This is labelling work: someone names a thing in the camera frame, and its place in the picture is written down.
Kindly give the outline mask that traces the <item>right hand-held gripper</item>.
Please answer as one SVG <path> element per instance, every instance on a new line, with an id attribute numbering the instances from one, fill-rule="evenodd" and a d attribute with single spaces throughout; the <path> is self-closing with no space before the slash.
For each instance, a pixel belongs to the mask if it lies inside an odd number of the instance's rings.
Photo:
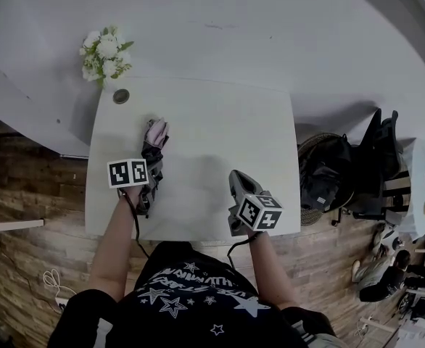
<path id="1" fill-rule="evenodd" d="M 283 207 L 256 180 L 240 170 L 228 176 L 234 206 L 230 207 L 228 224 L 232 236 L 244 236 L 251 231 L 273 231 L 282 215 Z"/>

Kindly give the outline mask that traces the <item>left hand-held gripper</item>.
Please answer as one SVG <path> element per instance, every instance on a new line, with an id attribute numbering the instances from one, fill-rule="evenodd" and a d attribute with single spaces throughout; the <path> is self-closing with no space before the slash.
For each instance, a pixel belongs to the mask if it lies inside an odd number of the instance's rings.
<path id="1" fill-rule="evenodd" d="M 163 179 L 162 161 L 148 163 L 143 158 L 130 158 L 108 162 L 107 177 L 111 189 L 148 186 L 153 190 Z"/>

